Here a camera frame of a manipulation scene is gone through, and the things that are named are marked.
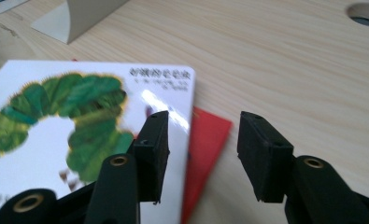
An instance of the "green caterpillar illustration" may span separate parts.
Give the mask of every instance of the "green caterpillar illustration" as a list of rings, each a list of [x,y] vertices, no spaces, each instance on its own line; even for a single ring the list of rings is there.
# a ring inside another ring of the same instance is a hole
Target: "green caterpillar illustration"
[[[20,146],[41,119],[69,117],[75,130],[68,137],[67,165],[79,180],[92,182],[104,158],[132,143],[133,134],[116,127],[125,101],[120,80],[108,75],[70,73],[29,83],[0,110],[0,156]]]

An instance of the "red paper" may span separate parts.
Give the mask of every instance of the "red paper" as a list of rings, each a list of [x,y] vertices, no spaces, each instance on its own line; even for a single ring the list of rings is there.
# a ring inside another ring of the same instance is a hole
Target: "red paper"
[[[193,108],[190,156],[184,189],[181,223],[187,223],[207,178],[220,155],[232,123],[200,108]]]

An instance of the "light wood surface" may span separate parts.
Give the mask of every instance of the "light wood surface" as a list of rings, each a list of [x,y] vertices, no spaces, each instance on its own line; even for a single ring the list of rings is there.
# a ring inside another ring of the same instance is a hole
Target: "light wood surface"
[[[31,0],[0,15],[0,67],[8,59],[191,66],[195,105],[234,127],[190,223],[287,223],[283,204],[254,197],[236,153],[239,114],[265,117],[295,156],[328,161],[369,197],[369,27],[346,13],[357,1],[130,0],[66,45],[30,27],[62,0]]]

